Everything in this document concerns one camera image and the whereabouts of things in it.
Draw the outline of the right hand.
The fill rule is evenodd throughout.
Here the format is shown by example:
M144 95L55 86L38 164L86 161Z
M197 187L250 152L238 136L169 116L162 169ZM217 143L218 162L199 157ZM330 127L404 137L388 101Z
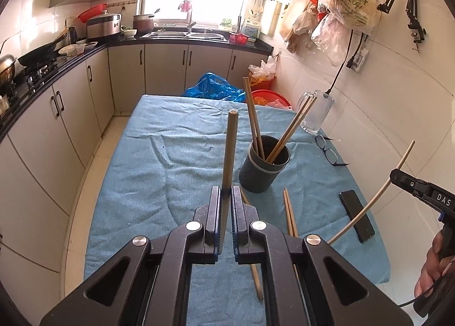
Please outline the right hand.
M419 297L422 293L425 293L428 297L431 294L428 290L433 286L434 282L442 276L447 266L454 261L454 256L443 259L439 258L442 244L443 235L442 231L439 231L433 238L432 245L427 251L426 261L421 268L420 276L414 288L415 297Z

